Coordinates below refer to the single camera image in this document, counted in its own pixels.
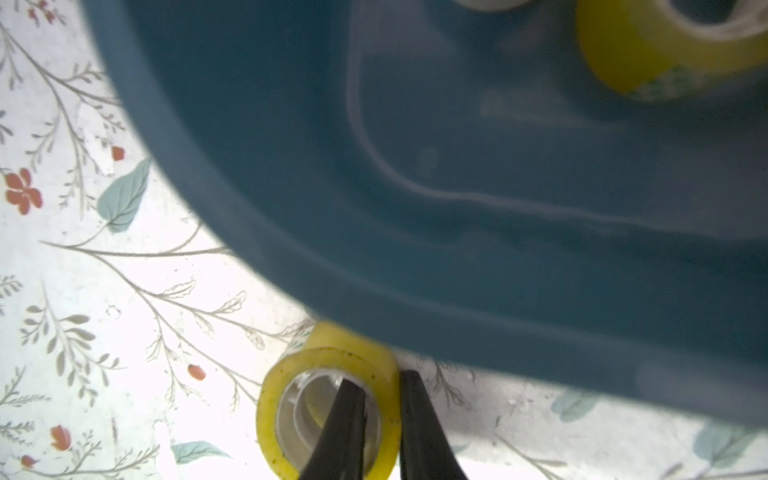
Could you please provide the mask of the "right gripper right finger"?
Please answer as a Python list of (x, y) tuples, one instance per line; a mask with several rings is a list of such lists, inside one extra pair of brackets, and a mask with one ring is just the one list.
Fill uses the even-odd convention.
[(400, 478), (467, 480), (434, 410), (425, 384), (415, 370), (399, 373), (401, 442)]

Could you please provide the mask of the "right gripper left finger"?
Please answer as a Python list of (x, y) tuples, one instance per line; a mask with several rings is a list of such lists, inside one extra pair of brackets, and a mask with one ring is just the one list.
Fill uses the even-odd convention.
[(362, 480), (367, 424), (366, 394), (344, 380), (300, 480)]

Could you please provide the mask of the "yellow tape roll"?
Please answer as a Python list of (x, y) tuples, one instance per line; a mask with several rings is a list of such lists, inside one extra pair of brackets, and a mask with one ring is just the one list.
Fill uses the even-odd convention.
[(579, 1), (575, 27), (593, 74), (640, 102), (686, 97), (767, 63), (764, 1)]
[(297, 479), (306, 467), (344, 380), (366, 394), (364, 477), (390, 477), (401, 440), (395, 356), (380, 343), (318, 321), (299, 328), (262, 383), (257, 438), (278, 478)]

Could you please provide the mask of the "clear tape roll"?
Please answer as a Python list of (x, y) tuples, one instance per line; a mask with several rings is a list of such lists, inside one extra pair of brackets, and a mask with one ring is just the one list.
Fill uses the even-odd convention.
[(531, 0), (455, 0), (464, 8), (481, 13), (499, 13), (520, 8)]

